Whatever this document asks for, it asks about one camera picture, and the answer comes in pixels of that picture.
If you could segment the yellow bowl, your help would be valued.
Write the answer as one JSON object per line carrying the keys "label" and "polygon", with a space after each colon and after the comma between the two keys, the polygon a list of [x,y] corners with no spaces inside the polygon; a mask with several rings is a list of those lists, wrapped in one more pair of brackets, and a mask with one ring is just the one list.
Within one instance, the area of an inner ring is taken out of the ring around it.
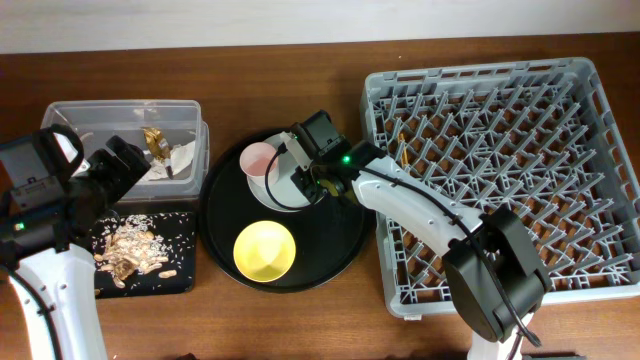
{"label": "yellow bowl", "polygon": [[274,221],[258,221],[236,237],[233,260],[247,279],[267,283],[283,277],[293,266],[296,243],[291,232]]}

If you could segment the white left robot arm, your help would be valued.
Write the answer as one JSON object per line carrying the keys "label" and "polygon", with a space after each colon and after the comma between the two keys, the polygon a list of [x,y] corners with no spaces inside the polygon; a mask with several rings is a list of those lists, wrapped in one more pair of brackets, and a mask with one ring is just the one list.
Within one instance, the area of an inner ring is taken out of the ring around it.
{"label": "white left robot arm", "polygon": [[85,156],[79,136],[62,125],[2,144],[1,267],[33,358],[106,358],[87,236],[149,168],[117,135]]}

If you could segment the white wrapper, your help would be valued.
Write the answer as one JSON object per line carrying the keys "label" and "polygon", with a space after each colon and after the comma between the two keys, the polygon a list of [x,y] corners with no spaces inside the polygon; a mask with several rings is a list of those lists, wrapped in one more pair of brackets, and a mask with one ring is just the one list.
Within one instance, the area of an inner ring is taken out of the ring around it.
{"label": "white wrapper", "polygon": [[[178,175],[191,165],[195,153],[195,144],[195,141],[191,141],[185,145],[175,145],[171,149],[171,169],[174,180],[177,180]],[[166,166],[161,161],[153,158],[150,170],[140,179],[140,182],[167,180],[168,178]]]}

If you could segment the brown gold snack wrapper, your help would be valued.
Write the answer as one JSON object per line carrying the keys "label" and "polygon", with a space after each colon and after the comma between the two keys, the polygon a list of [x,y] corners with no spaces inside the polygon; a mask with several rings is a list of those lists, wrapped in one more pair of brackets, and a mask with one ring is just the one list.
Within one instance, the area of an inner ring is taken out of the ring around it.
{"label": "brown gold snack wrapper", "polygon": [[142,131],[150,153],[159,161],[168,160],[171,147],[162,131],[153,127],[143,127]]}

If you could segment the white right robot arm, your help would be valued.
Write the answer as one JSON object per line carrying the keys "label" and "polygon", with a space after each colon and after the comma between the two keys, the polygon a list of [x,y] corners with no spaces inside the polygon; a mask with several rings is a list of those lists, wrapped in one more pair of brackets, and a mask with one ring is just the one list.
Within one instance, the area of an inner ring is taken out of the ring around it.
{"label": "white right robot arm", "polygon": [[524,342],[540,346],[527,326],[551,280],[528,228],[508,207],[485,213],[452,200],[367,141],[284,147],[321,191],[390,218],[441,259],[454,308],[472,330],[468,358],[519,359]]}

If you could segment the pink cup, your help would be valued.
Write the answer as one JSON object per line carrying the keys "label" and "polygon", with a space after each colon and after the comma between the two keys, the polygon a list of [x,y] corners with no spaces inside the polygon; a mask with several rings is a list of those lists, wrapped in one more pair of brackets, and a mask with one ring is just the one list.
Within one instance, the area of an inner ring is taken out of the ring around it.
{"label": "pink cup", "polygon": [[251,183],[262,188],[265,182],[274,185],[279,178],[277,150],[265,142],[257,142],[247,146],[241,153],[239,164],[241,170]]}

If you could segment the grey plate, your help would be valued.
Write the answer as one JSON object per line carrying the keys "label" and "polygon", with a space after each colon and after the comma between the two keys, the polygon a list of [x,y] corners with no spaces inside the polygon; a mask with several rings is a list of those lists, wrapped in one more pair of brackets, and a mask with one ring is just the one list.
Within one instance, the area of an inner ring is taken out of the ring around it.
{"label": "grey plate", "polygon": [[[257,142],[265,142],[272,145],[276,150],[283,143],[281,136],[276,133],[267,137],[265,140],[250,141],[249,145]],[[298,167],[298,163],[294,159],[294,156],[290,152],[286,152],[278,156],[278,169],[279,178],[274,185],[269,185],[271,193],[275,196],[276,200],[281,204],[288,207],[304,207],[311,203],[300,193],[291,180],[291,176],[294,173],[295,168]],[[268,195],[265,187],[262,188],[254,183],[251,183],[247,178],[247,184],[250,193],[264,206],[280,211],[289,212],[289,209],[282,208],[275,203]]]}

